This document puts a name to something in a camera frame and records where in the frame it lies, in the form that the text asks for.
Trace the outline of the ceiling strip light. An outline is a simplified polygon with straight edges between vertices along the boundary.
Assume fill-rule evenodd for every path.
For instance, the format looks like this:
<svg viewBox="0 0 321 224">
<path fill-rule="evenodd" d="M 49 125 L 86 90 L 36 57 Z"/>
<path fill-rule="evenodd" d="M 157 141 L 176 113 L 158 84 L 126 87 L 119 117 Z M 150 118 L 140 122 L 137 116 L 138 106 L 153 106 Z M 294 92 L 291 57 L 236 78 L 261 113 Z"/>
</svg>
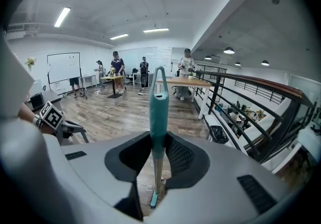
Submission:
<svg viewBox="0 0 321 224">
<path fill-rule="evenodd" d="M 156 33 L 156 32 L 167 32 L 167 31 L 169 31 L 169 28 L 154 28 L 154 29 L 143 30 L 145 34 Z"/>
<path fill-rule="evenodd" d="M 64 7 L 61 11 L 61 13 L 59 14 L 55 24 L 54 24 L 54 27 L 55 28 L 58 28 L 61 26 L 62 22 L 64 21 L 64 19 L 67 17 L 67 15 L 69 14 L 70 12 L 70 8 L 68 7 Z"/>
<path fill-rule="evenodd" d="M 114 36 L 114 37 L 111 37 L 110 40 L 117 40 L 117 39 L 121 39 L 121 38 L 125 38 L 125 37 L 128 37 L 128 34 L 125 33 L 125 34 L 121 34 L 121 35 L 118 35 L 118 36 Z"/>
</svg>

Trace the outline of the small black bin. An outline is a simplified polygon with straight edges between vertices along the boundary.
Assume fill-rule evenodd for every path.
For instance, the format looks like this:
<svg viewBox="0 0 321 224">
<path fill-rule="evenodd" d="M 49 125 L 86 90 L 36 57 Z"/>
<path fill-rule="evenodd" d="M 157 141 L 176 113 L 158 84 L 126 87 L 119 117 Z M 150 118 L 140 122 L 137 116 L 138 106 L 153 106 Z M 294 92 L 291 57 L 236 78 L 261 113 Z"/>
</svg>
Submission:
<svg viewBox="0 0 321 224">
<path fill-rule="evenodd" d="M 210 126 L 209 136 L 211 137 L 212 142 L 218 144 L 225 144 L 229 141 L 229 138 L 221 126 Z"/>
</svg>

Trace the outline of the black railing with wooden handrail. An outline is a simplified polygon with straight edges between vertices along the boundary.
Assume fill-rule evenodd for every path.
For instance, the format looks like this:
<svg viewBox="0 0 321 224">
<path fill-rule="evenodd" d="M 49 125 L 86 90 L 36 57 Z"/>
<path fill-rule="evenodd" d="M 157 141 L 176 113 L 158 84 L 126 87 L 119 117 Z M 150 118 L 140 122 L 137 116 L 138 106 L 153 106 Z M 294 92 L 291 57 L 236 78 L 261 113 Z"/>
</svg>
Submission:
<svg viewBox="0 0 321 224">
<path fill-rule="evenodd" d="M 244 75 L 197 71 L 211 84 L 203 118 L 208 129 L 221 126 L 225 143 L 267 169 L 281 168 L 300 149 L 299 132 L 310 122 L 316 104 L 299 89 Z M 205 89 L 196 90 L 197 107 Z"/>
</svg>

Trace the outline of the white desk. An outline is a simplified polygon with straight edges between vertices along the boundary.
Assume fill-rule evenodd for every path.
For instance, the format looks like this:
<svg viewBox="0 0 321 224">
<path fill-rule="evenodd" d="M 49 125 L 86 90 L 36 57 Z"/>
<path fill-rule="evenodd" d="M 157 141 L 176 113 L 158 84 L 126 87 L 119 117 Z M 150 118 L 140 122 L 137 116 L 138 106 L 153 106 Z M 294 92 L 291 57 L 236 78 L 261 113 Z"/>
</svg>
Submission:
<svg viewBox="0 0 321 224">
<path fill-rule="evenodd" d="M 97 87 L 97 76 L 96 75 L 87 75 L 80 78 L 83 89 L 87 90 L 88 87 Z"/>
<path fill-rule="evenodd" d="M 151 82 L 153 80 L 153 73 L 148 72 L 146 74 L 141 74 L 140 72 L 138 72 L 137 74 L 135 74 L 135 76 L 135 84 L 137 83 L 139 87 L 141 87 L 143 81 L 145 81 L 145 87 L 151 86 Z"/>
</svg>

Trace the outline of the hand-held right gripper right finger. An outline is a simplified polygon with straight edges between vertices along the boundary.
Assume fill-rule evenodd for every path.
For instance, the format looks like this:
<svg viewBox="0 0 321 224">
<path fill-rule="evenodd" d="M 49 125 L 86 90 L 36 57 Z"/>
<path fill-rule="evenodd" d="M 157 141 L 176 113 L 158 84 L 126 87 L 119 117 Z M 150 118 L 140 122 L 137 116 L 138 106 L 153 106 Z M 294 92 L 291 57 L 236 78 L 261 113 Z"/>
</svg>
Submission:
<svg viewBox="0 0 321 224">
<path fill-rule="evenodd" d="M 293 196 L 288 186 L 241 151 L 168 133 L 172 176 L 149 224 L 271 224 Z"/>
</svg>

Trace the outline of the small wooden pedestal table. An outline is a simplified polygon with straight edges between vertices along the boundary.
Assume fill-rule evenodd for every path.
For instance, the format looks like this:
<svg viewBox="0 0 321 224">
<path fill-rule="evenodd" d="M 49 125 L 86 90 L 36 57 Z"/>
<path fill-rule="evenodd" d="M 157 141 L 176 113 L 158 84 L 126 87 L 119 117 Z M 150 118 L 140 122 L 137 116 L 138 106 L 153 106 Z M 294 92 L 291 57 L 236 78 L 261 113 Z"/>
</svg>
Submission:
<svg viewBox="0 0 321 224">
<path fill-rule="evenodd" d="M 119 74 L 114 74 L 112 76 L 105 76 L 100 78 L 101 80 L 111 80 L 112 81 L 112 95 L 110 95 L 108 98 L 119 98 L 120 96 L 122 96 L 121 92 L 116 93 L 116 88 L 115 88 L 115 84 L 117 83 L 118 86 L 122 89 L 122 92 L 124 92 L 124 87 L 123 87 L 123 83 L 122 83 L 122 75 Z"/>
</svg>

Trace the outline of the white wristband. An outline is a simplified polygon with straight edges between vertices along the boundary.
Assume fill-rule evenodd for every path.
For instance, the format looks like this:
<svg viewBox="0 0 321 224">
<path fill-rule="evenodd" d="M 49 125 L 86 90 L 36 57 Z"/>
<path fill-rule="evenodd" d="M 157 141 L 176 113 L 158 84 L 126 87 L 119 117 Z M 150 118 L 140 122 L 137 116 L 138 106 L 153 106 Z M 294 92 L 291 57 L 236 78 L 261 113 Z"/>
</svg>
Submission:
<svg viewBox="0 0 321 224">
<path fill-rule="evenodd" d="M 43 123 L 44 122 L 43 122 L 42 118 L 39 115 L 34 115 L 33 125 L 35 125 L 40 131 L 43 128 Z"/>
</svg>

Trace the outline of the whiteboard on rolling stand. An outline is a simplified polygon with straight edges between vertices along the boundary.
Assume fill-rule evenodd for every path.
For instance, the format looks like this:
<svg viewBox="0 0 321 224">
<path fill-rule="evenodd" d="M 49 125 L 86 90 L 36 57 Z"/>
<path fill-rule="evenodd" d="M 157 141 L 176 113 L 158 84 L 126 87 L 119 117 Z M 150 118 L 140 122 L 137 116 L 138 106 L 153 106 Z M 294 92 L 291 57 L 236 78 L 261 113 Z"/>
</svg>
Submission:
<svg viewBox="0 0 321 224">
<path fill-rule="evenodd" d="M 77 78 L 80 89 L 76 84 L 74 84 L 74 89 L 78 92 L 78 96 L 79 91 L 81 91 L 83 97 L 87 99 L 79 52 L 50 54 L 47 56 L 47 65 L 47 79 L 50 90 L 62 97 L 74 93 L 70 85 L 70 79 Z"/>
</svg>

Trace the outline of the wooden table with white legs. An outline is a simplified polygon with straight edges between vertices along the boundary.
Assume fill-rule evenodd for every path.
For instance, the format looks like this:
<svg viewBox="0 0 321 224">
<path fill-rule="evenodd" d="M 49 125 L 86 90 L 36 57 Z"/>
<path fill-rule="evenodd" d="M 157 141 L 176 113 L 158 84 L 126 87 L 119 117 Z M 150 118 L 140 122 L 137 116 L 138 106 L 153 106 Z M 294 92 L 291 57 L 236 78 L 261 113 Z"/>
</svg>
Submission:
<svg viewBox="0 0 321 224">
<path fill-rule="evenodd" d="M 193 79 L 190 79 L 188 77 L 166 78 L 166 80 L 162 79 L 162 80 L 156 81 L 157 93 L 160 93 L 161 84 L 163 84 L 164 89 L 168 88 L 168 85 L 169 86 L 192 87 L 193 92 L 192 92 L 192 96 L 191 96 L 191 102 L 194 102 L 197 88 L 199 90 L 205 89 L 205 94 L 203 96 L 203 101 L 200 106 L 198 119 L 201 120 L 203 118 L 203 115 L 206 115 L 206 104 L 207 104 L 207 100 L 208 100 L 208 96 L 209 96 L 209 92 L 210 92 L 210 87 L 211 87 L 210 83 L 207 83 L 207 82 L 202 81 L 197 78 L 193 78 Z"/>
</svg>

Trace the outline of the grey speaker box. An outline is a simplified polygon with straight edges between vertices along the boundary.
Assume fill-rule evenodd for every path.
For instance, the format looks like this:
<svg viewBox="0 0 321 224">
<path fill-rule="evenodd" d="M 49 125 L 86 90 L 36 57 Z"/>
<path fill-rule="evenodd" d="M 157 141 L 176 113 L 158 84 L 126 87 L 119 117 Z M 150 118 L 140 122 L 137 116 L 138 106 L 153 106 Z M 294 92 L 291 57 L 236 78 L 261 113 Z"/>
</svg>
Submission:
<svg viewBox="0 0 321 224">
<path fill-rule="evenodd" d="M 30 102 L 33 108 L 43 106 L 44 105 L 43 94 L 41 92 L 34 94 L 33 96 L 30 97 Z"/>
</svg>

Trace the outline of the teal broom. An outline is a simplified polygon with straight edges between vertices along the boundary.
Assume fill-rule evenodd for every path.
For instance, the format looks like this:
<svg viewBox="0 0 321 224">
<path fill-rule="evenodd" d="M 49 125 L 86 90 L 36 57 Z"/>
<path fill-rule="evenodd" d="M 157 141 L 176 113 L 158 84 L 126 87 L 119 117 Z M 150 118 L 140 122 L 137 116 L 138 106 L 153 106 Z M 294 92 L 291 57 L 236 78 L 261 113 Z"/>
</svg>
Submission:
<svg viewBox="0 0 321 224">
<path fill-rule="evenodd" d="M 152 208 L 157 205 L 162 180 L 168 113 L 169 91 L 166 74 L 164 68 L 159 66 L 155 69 L 149 92 L 149 127 L 155 182 L 155 188 L 150 202 Z"/>
</svg>

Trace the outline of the vase of pale flowers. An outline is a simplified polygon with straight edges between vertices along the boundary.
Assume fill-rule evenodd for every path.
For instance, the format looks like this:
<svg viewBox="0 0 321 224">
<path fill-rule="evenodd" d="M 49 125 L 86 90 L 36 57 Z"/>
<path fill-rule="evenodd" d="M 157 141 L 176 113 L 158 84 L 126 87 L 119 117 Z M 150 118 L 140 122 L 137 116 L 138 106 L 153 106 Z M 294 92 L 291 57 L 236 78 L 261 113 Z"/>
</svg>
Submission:
<svg viewBox="0 0 321 224">
<path fill-rule="evenodd" d="M 32 72 L 32 68 L 35 66 L 37 59 L 35 57 L 28 57 L 25 60 L 25 65 L 28 67 L 28 70 Z"/>
</svg>

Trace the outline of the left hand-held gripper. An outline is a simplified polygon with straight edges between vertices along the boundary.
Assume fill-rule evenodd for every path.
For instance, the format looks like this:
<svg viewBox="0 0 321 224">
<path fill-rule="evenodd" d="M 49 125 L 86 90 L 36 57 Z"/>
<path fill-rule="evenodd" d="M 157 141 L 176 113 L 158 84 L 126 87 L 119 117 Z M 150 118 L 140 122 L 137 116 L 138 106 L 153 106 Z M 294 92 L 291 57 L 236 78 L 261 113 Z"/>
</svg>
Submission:
<svg viewBox="0 0 321 224">
<path fill-rule="evenodd" d="M 40 110 L 39 128 L 42 133 L 55 136 L 60 144 L 68 139 L 70 144 L 89 143 L 87 132 L 79 123 L 65 120 L 64 115 L 50 102 L 47 101 Z"/>
</svg>

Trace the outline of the person's left forearm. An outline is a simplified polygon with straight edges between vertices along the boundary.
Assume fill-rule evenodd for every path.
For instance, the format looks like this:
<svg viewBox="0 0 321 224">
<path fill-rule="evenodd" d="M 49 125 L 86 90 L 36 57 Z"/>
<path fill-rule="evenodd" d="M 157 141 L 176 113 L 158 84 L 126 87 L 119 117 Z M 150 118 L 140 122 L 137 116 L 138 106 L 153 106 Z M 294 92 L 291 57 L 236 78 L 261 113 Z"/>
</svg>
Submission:
<svg viewBox="0 0 321 224">
<path fill-rule="evenodd" d="M 34 115 L 35 114 L 24 103 L 22 103 L 18 113 L 19 118 L 33 124 Z"/>
</svg>

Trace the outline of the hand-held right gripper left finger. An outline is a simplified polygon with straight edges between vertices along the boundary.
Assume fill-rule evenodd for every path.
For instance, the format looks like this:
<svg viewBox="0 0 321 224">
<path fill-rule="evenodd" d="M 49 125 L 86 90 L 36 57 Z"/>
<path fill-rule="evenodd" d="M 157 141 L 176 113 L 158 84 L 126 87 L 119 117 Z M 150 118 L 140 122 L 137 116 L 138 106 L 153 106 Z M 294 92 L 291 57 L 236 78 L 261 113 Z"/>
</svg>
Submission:
<svg viewBox="0 0 321 224">
<path fill-rule="evenodd" d="M 148 132 L 62 147 L 37 141 L 37 212 L 53 224 L 144 224 L 137 176 Z"/>
</svg>

